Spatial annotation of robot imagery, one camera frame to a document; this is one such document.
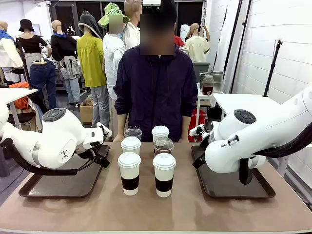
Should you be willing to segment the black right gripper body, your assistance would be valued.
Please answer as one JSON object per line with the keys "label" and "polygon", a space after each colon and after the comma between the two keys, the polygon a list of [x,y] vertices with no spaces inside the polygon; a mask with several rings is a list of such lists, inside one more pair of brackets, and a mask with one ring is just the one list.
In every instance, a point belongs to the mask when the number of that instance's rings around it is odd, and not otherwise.
{"label": "black right gripper body", "polygon": [[212,134],[207,134],[205,137],[203,137],[200,147],[203,151],[206,151],[207,147],[211,144],[213,141],[213,135]]}

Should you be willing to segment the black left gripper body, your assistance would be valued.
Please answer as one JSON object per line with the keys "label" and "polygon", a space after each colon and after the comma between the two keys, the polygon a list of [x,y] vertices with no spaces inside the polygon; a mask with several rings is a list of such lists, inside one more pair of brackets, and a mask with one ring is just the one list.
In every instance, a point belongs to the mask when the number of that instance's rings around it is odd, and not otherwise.
{"label": "black left gripper body", "polygon": [[103,155],[101,155],[98,151],[100,150],[100,148],[102,147],[102,145],[97,145],[94,146],[90,149],[83,149],[83,148],[79,148],[77,147],[75,149],[75,153],[82,159],[88,159],[90,161],[100,161],[103,159]]}

